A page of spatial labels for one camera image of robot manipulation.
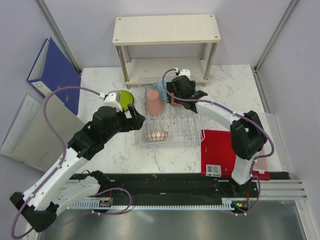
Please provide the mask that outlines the pink plastic tumbler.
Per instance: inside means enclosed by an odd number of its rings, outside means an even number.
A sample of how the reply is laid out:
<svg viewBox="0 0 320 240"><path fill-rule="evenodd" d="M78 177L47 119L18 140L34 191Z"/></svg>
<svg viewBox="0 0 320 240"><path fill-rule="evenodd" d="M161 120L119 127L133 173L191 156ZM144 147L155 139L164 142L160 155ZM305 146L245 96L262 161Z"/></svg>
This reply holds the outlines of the pink plastic tumbler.
<svg viewBox="0 0 320 240"><path fill-rule="evenodd" d="M151 116L158 116L163 113L162 99L158 91L150 90L147 92L146 110Z"/></svg>

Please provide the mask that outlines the green plastic plate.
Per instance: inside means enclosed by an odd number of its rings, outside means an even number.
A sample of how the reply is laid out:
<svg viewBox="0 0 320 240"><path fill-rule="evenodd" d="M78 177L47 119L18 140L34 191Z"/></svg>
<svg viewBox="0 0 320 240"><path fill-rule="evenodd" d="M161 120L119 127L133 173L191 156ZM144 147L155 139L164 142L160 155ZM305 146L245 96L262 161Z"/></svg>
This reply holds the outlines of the green plastic plate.
<svg viewBox="0 0 320 240"><path fill-rule="evenodd" d="M124 112L129 110L129 105L134 104L134 96L127 90L119 90L119 103Z"/></svg>

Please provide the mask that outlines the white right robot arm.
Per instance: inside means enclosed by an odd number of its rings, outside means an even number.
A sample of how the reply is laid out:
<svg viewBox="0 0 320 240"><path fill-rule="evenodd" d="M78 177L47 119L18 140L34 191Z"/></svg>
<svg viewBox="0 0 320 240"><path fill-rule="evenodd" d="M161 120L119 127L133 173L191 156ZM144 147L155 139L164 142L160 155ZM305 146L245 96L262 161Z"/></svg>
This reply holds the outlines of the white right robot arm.
<svg viewBox="0 0 320 240"><path fill-rule="evenodd" d="M231 147L236 155L229 191L235 197L247 191L246 183L252 174L254 156L267 142L259 115L254 111L237 112L214 101L207 93L196 90L194 81L186 75L163 82L169 100L175 100L185 109L208 117L224 126L231 136Z"/></svg>

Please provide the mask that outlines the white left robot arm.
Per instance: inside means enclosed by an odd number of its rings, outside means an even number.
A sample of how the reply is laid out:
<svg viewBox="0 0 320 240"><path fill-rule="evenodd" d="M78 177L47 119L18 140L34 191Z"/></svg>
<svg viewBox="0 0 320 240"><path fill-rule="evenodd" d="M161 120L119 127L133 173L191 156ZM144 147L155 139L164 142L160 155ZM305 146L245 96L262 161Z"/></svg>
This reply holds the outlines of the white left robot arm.
<svg viewBox="0 0 320 240"><path fill-rule="evenodd" d="M139 114L133 104L128 105L131 117L123 110L102 106L92 120L76 132L62 155L33 186L24 192L14 192L11 203L37 233L49 228L56 218L77 201L97 194L106 196L110 185L103 173L94 171L85 181L61 191L61 187L82 166L104 149L116 134L140 130L146 118Z"/></svg>

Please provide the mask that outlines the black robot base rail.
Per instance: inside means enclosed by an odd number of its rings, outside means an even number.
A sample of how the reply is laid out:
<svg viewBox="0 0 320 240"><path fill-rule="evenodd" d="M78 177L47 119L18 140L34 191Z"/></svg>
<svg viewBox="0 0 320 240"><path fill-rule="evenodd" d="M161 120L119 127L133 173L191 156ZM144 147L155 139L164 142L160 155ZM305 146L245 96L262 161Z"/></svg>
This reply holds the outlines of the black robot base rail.
<svg viewBox="0 0 320 240"><path fill-rule="evenodd" d="M71 180L96 177L100 191L111 189L112 201L119 205L132 204L220 204L223 198L254 199L257 183L250 180L238 186L230 178L207 177L199 173L129 174L93 171L76 173Z"/></svg>

